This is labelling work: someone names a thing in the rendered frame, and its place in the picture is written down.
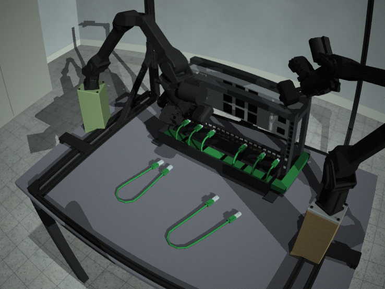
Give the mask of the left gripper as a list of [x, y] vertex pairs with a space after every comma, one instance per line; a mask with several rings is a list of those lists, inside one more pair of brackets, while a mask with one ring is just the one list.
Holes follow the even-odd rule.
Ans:
[[299, 102], [299, 96], [302, 95], [306, 95], [306, 97], [309, 98], [315, 95], [320, 96], [331, 92], [329, 89], [324, 91], [317, 87], [313, 79], [313, 72], [314, 71], [307, 72], [307, 77], [300, 82], [300, 87], [297, 88], [290, 79], [277, 83], [276, 87], [280, 94], [279, 99], [285, 106]]

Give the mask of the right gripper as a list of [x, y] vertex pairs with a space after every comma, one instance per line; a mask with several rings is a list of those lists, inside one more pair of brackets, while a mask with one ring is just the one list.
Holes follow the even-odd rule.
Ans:
[[[184, 119], [190, 120], [194, 122], [195, 124], [205, 125], [208, 119], [213, 114], [214, 110], [213, 107], [203, 103], [202, 105], [197, 105], [185, 100], [182, 100], [181, 98], [178, 99], [170, 99], [165, 91], [161, 94], [161, 96], [157, 100], [157, 105], [161, 108], [164, 108], [167, 104], [167, 100], [172, 102], [173, 104], [181, 105], [186, 113], [183, 116]], [[189, 114], [189, 115], [188, 115]]]

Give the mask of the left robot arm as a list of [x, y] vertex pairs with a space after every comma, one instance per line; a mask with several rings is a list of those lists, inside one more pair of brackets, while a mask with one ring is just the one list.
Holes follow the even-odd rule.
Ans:
[[[321, 90], [329, 88], [330, 91], [340, 92], [339, 79], [362, 80], [385, 87], [384, 69], [362, 65], [350, 58], [333, 54], [328, 37], [311, 38], [309, 46], [314, 63], [321, 67], [314, 70], [304, 56], [292, 58], [288, 67], [299, 75], [298, 82], [307, 77], [307, 72], [314, 71], [314, 82]], [[355, 171], [359, 164], [384, 148], [385, 123], [354, 146], [338, 145], [328, 151], [323, 165], [324, 186], [315, 204], [329, 216], [344, 210], [343, 203], [348, 189], [353, 189], [357, 184]]]

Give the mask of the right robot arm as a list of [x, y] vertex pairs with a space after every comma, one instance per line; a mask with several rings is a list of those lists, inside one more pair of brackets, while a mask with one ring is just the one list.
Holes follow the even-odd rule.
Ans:
[[[205, 102], [208, 91], [204, 82], [192, 79], [195, 75], [187, 58], [169, 43], [152, 15], [129, 10], [117, 13], [114, 20], [112, 22], [113, 29], [98, 53], [91, 57], [87, 65], [81, 69], [82, 74], [86, 77], [86, 81], [83, 82], [85, 90], [100, 89], [99, 75], [108, 69], [111, 63], [110, 54], [126, 31], [134, 26], [139, 26], [158, 56], [158, 64], [162, 74], [156, 83], [162, 85], [167, 96], [170, 99], [181, 98], [197, 105]], [[181, 72], [184, 74], [176, 76]], [[186, 113], [185, 109], [181, 105], [173, 104], [169, 100], [166, 101], [167, 105], [162, 110], [159, 119], [173, 127], [179, 126], [183, 121], [181, 115]]]

